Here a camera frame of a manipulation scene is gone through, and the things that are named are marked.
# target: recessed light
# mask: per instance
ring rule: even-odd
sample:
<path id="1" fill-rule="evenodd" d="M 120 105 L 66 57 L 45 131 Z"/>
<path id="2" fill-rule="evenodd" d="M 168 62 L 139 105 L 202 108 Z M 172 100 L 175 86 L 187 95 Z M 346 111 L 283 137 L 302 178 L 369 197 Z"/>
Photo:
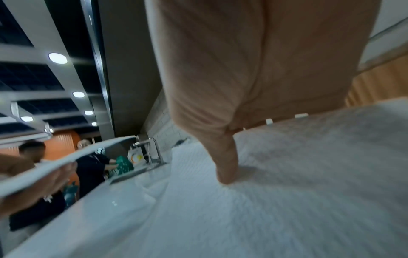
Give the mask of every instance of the recessed light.
<path id="1" fill-rule="evenodd" d="M 21 120 L 23 120 L 24 122 L 31 122 L 34 120 L 34 118 L 32 118 L 31 116 L 22 116 L 20 117 Z"/>
<path id="2" fill-rule="evenodd" d="M 81 92 L 81 91 L 75 91 L 72 93 L 72 95 L 76 98 L 83 98 L 85 97 L 85 93 Z"/>
<path id="3" fill-rule="evenodd" d="M 68 63 L 67 58 L 64 55 L 61 55 L 59 53 L 49 53 L 48 57 L 50 58 L 52 62 L 60 64 L 60 65 Z"/>

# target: white countertop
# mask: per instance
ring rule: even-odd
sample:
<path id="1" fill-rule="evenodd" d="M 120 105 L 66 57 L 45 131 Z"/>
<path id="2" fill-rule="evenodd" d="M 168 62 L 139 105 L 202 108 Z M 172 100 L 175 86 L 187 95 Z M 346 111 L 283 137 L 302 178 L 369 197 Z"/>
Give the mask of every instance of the white countertop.
<path id="1" fill-rule="evenodd" d="M 101 257 L 147 220 L 165 190 L 169 164 L 98 186 L 7 258 Z"/>

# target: green object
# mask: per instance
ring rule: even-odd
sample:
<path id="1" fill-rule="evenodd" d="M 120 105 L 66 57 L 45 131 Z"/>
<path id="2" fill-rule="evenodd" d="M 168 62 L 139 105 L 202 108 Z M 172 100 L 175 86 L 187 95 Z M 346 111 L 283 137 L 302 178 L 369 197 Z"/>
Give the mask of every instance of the green object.
<path id="1" fill-rule="evenodd" d="M 124 156 L 119 156 L 116 159 L 116 164 L 118 164 L 118 167 L 116 168 L 118 170 L 118 175 L 123 175 L 133 170 L 133 164 Z"/>

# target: white sheet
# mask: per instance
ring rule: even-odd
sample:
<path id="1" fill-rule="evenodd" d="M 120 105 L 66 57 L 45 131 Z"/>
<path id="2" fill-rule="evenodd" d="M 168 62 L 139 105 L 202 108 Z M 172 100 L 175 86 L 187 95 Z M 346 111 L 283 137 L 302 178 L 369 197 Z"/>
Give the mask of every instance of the white sheet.
<path id="1" fill-rule="evenodd" d="M 407 257 L 408 102 L 236 135 L 241 180 L 220 185 L 199 144 L 122 257 Z"/>
<path id="2" fill-rule="evenodd" d="M 126 139 L 130 139 L 130 138 L 136 138 L 136 136 L 118 137 L 118 138 L 110 139 L 107 141 L 98 142 L 98 143 L 89 145 L 81 150 L 77 150 L 76 152 L 71 153 L 63 158 L 57 159 L 52 162 L 47 162 L 40 167 L 30 169 L 26 172 L 23 172 L 17 176 L 10 177 L 6 180 L 1 180 L 0 181 L 0 198 L 8 196 L 12 193 L 15 193 L 19 190 L 22 190 L 32 185 L 33 183 L 38 181 L 40 178 L 48 175 L 55 169 L 61 167 L 62 165 L 65 165 L 69 162 L 76 161 L 78 158 L 88 155 L 90 153 L 93 153 L 97 151 L 99 148 L 107 148 L 118 142 L 124 141 Z"/>

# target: brick wall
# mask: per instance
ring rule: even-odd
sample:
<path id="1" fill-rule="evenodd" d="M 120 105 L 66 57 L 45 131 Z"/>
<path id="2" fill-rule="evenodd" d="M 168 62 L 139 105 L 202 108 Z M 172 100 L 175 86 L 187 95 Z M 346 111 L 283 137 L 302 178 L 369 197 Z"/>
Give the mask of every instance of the brick wall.
<path id="1" fill-rule="evenodd" d="M 190 138 L 195 141 L 195 138 L 174 125 L 163 90 L 154 102 L 143 127 L 149 137 L 157 140 L 162 152 L 170 150 L 180 139 Z"/>

